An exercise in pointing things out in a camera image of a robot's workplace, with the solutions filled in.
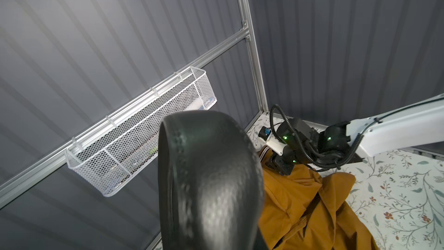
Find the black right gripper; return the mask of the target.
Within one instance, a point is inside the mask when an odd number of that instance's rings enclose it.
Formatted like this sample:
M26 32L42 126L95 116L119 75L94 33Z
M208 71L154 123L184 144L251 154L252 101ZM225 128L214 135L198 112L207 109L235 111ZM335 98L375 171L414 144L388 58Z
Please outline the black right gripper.
M295 152L287 145L282 149L272 149L271 157L266 161L266 166L282 176L288 176L293 172L298 163Z

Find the mustard brown trousers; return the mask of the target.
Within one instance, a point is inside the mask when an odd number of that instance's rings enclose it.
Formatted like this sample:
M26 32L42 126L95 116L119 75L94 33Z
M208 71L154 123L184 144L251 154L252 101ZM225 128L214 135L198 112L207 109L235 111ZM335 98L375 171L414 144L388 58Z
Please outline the mustard brown trousers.
M265 202L259 228L271 250L375 250L377 244L346 199L355 176L322 177L304 165L289 176L262 166Z

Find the black leather belt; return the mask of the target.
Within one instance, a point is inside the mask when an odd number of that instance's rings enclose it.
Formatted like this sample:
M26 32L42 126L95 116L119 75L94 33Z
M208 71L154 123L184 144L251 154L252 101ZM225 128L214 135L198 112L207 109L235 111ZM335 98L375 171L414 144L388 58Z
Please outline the black leather belt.
M217 111L166 116L158 136L166 250L264 250L264 179L244 129Z

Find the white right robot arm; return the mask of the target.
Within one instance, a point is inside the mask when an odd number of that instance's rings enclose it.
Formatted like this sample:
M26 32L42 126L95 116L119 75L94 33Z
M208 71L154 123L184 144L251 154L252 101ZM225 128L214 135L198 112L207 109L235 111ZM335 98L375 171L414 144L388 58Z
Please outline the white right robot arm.
M339 169L389 150L444 140L444 96L439 95L380 115L344 121L318 132L301 119L290 119L275 104L269 127L258 137L273 151L262 162L280 175L296 164L315 172Z

